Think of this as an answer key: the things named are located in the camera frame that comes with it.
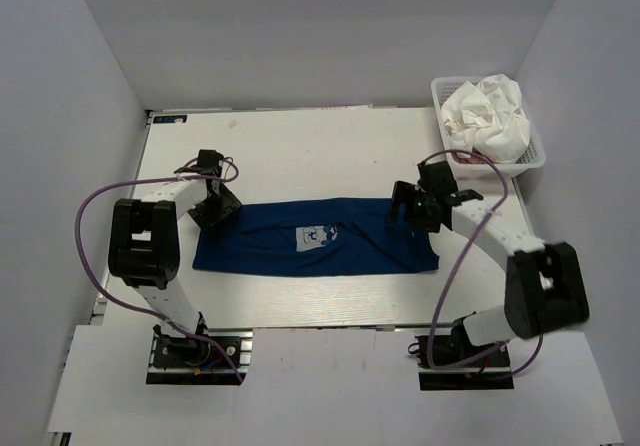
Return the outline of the pink t shirt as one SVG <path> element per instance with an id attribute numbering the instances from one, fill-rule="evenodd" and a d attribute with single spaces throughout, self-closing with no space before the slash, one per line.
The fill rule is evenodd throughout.
<path id="1" fill-rule="evenodd" d="M 476 151 L 454 151 L 452 153 L 452 158 L 457 163 L 463 165 L 495 164 L 494 160 Z"/>

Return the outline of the blue t shirt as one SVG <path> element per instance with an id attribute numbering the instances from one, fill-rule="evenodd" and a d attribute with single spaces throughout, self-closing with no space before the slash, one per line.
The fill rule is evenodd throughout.
<path id="1" fill-rule="evenodd" d="M 429 273 L 439 256 L 429 236 L 388 223 L 386 198 L 333 198 L 244 205 L 202 232 L 192 267 L 273 277 Z"/>

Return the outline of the white t shirt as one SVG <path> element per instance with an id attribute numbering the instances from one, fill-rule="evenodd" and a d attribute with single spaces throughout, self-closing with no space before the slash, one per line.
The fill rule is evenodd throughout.
<path id="1" fill-rule="evenodd" d="M 514 163 L 531 140 L 519 84 L 504 74 L 464 82 L 441 106 L 450 145 L 495 163 Z"/>

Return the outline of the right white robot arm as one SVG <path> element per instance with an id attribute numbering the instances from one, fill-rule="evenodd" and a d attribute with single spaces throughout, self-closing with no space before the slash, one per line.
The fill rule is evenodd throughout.
<path id="1" fill-rule="evenodd" d="M 397 181 L 387 214 L 421 232 L 445 227 L 469 240 L 505 273 L 503 304 L 454 322 L 451 350 L 461 363 L 484 357 L 488 345 L 531 339 L 590 318 L 578 255 L 566 242 L 548 243 L 519 231 L 475 190 L 461 190 L 448 163 L 418 165 L 416 184 Z"/>

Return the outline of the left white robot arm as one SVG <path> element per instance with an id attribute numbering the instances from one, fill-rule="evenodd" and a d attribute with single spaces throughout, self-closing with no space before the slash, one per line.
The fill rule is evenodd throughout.
<path id="1" fill-rule="evenodd" d="M 199 365 L 211 353 L 204 319 L 178 278 L 181 264 L 179 221 L 187 216 L 210 233 L 237 216 L 242 204 L 227 184 L 239 175 L 234 161 L 215 150 L 201 150 L 140 199 L 121 199 L 113 208 L 109 244 L 110 273 L 144 298 L 160 315 L 160 333 L 180 337 L 177 353 Z"/>

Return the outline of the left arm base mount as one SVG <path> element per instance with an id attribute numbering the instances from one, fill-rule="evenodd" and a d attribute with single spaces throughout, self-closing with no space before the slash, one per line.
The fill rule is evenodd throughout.
<path id="1" fill-rule="evenodd" d="M 245 378 L 251 361 L 251 331 L 204 331 L 225 351 L 239 375 Z M 239 386 L 224 355 L 208 343 L 167 336 L 160 326 L 154 327 L 147 366 L 147 385 L 214 385 Z"/>

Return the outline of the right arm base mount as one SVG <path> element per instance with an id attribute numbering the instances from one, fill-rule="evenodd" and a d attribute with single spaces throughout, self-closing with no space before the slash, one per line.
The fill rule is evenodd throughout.
<path id="1" fill-rule="evenodd" d="M 417 360 L 419 388 L 423 392 L 512 390 L 511 360 L 505 346 L 497 352 L 468 363 L 461 368 L 436 371 L 427 361 L 428 336 L 420 335 L 407 347 L 410 357 Z M 462 361 L 482 351 L 471 347 L 463 351 L 451 335 L 436 335 L 433 360 L 438 366 Z"/>

